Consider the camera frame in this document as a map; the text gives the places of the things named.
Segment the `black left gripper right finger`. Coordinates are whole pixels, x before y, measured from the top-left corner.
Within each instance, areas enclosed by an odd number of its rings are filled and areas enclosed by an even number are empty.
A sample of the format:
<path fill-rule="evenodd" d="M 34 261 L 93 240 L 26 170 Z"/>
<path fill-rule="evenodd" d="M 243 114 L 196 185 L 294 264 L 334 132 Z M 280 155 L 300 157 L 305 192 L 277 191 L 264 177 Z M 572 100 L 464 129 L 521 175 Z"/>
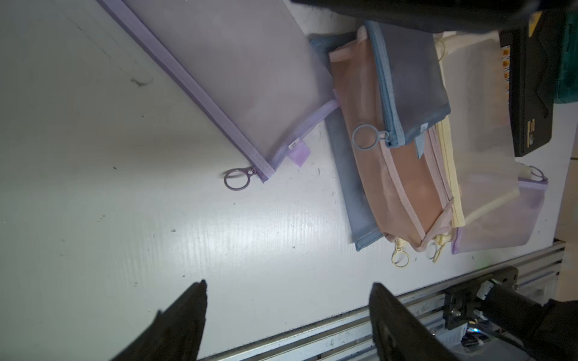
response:
<path fill-rule="evenodd" d="M 456 359 L 383 284 L 373 284 L 368 309 L 379 359 Z"/>

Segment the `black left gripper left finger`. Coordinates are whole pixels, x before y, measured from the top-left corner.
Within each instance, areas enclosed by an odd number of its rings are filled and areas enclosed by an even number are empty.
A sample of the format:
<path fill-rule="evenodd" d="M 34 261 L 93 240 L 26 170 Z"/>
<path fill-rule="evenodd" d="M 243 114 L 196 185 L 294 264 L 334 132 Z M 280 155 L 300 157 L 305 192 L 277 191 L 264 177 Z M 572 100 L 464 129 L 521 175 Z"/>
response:
<path fill-rule="evenodd" d="M 158 311 L 139 337 L 115 360 L 196 360 L 206 325 L 207 283 L 192 284 L 166 310 Z"/>

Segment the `pink mesh pencil pouch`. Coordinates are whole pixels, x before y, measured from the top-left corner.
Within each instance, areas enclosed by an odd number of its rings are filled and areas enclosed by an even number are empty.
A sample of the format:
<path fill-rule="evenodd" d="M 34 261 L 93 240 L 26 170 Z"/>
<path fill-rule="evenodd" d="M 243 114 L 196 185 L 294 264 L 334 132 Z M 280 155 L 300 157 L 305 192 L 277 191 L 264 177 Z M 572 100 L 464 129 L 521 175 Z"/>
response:
<path fill-rule="evenodd" d="M 413 144 L 390 148 L 378 138 L 376 66 L 367 31 L 329 54 L 334 90 L 364 193 L 383 236 L 402 239 L 418 252 L 452 228 L 449 189 L 436 125 L 426 133 L 418 158 Z"/>

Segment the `purple mesh pencil pouch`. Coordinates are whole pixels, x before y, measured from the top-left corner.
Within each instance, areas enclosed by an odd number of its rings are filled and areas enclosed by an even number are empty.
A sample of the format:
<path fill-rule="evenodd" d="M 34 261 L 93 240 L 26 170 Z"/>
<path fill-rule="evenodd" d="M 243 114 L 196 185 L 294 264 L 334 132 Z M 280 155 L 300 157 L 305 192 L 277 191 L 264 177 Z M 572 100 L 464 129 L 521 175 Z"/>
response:
<path fill-rule="evenodd" d="M 102 7 L 248 160 L 224 174 L 241 191 L 339 107 L 333 82 L 281 1 L 103 1 Z"/>

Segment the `grey blue mesh pouch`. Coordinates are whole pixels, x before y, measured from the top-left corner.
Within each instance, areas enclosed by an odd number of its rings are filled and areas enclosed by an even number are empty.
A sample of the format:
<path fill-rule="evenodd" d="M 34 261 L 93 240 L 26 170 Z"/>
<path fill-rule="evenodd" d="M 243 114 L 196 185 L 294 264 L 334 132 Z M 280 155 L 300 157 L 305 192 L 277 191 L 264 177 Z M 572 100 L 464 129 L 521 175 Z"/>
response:
<path fill-rule="evenodd" d="M 329 53 L 355 39 L 354 32 L 347 32 L 335 35 L 311 35 L 309 42 L 325 68 L 330 70 Z M 383 234 L 376 225 L 364 193 L 343 110 L 337 108 L 329 114 L 325 118 L 325 124 L 352 232 L 352 243 L 356 251 L 360 252 L 382 239 Z"/>

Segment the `purple pouch front right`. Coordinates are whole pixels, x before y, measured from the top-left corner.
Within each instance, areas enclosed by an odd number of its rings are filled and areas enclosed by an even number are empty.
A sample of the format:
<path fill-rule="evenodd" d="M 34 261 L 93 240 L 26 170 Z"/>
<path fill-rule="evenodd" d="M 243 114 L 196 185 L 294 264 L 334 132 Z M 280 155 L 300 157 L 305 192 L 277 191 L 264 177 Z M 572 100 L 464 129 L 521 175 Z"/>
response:
<path fill-rule="evenodd" d="M 519 173 L 519 195 L 458 229 L 453 254 L 526 245 L 543 207 L 548 178 L 532 165 Z"/>

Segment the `yellow trimmed mesh pouch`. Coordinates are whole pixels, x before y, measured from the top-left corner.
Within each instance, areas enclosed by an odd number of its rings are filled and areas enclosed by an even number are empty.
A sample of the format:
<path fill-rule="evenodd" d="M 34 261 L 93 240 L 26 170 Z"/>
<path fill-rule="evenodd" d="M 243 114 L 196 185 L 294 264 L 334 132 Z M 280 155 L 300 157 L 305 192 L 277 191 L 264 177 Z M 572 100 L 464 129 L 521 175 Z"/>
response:
<path fill-rule="evenodd" d="M 459 228 L 519 195 L 522 165 L 514 155 L 498 33 L 443 36 L 436 49 L 451 108 L 437 133 L 453 198 L 455 240 Z"/>

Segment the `green plastic tool case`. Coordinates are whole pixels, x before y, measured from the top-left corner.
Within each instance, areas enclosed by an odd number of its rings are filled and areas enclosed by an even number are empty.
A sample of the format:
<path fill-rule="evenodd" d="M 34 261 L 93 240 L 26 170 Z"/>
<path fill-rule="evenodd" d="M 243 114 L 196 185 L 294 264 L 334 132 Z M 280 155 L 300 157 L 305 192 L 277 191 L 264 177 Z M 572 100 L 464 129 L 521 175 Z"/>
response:
<path fill-rule="evenodd" d="M 577 12 L 566 14 L 554 102 L 577 102 Z"/>

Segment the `black yellow battery pack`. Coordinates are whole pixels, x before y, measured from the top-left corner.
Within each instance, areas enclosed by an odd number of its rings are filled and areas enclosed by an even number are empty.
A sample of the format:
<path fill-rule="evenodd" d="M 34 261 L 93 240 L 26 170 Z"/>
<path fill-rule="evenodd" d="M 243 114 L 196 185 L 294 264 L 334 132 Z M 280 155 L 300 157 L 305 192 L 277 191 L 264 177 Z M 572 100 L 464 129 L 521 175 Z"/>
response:
<path fill-rule="evenodd" d="M 528 25 L 500 31 L 509 63 L 510 123 L 515 156 L 522 157 L 552 138 L 556 81 L 566 16 L 563 11 L 535 13 Z"/>

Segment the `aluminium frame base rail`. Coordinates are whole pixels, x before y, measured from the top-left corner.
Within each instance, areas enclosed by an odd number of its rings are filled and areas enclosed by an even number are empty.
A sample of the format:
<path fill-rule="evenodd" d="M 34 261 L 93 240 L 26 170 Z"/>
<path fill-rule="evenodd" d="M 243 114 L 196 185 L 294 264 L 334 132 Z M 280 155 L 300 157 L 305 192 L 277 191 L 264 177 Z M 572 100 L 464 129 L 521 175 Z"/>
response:
<path fill-rule="evenodd" d="M 216 360 L 452 359 L 497 339 L 553 356 L 539 330 L 552 324 L 567 245 L 560 240 L 526 256 L 401 296 L 376 285 L 367 307 L 215 355 Z"/>

